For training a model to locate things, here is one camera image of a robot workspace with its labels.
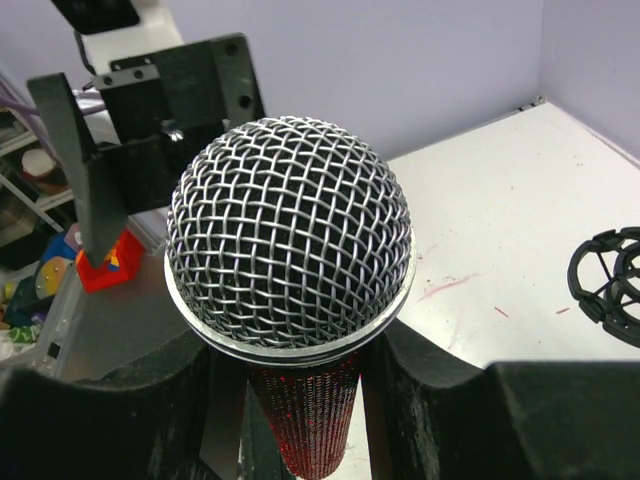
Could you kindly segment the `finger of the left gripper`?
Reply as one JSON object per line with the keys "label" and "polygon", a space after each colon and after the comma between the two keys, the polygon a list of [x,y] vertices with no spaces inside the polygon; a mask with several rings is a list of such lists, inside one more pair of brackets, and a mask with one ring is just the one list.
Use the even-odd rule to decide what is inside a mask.
{"label": "finger of the left gripper", "polygon": [[127,222],[114,177],[66,76],[32,78],[27,88],[73,190],[85,255],[91,265],[100,266]]}

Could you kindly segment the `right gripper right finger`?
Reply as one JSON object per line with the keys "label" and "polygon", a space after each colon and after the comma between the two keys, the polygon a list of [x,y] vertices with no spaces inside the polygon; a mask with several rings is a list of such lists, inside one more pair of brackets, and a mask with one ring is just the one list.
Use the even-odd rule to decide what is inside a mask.
{"label": "right gripper right finger", "polygon": [[635,479],[635,362],[475,367],[394,321],[364,350],[376,479]]}

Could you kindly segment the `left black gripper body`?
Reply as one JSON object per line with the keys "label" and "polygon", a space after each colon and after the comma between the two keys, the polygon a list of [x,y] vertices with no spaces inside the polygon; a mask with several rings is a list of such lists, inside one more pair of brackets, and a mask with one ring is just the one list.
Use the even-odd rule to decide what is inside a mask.
{"label": "left black gripper body", "polygon": [[198,153],[265,115],[242,33],[113,60],[94,85],[119,139],[101,151],[130,213],[166,206]]}

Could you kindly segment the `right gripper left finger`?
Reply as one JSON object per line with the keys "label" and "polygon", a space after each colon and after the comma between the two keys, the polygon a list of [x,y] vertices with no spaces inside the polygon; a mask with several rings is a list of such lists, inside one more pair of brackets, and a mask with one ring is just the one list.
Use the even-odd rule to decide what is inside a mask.
{"label": "right gripper left finger", "polygon": [[4,479],[235,479],[217,431],[215,355],[183,333],[97,380],[1,370]]}

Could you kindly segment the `red glitter microphone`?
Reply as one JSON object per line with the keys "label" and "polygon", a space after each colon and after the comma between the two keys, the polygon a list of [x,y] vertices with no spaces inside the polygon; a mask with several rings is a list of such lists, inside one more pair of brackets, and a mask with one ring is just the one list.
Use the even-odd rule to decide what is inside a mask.
{"label": "red glitter microphone", "polygon": [[408,202],[389,165],[318,119],[233,127],[171,195],[164,272],[189,327],[247,364],[288,470],[331,475],[363,347],[396,318],[416,272]]}

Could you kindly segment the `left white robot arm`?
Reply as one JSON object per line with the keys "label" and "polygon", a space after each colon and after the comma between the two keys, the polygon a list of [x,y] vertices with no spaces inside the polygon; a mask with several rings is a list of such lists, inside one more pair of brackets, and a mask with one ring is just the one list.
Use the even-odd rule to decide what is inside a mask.
{"label": "left white robot arm", "polygon": [[265,111],[241,33],[185,43],[162,1],[59,1],[84,40],[117,143],[95,142],[62,73],[27,87],[75,197],[84,252],[99,266],[130,216],[168,205],[193,158]]}

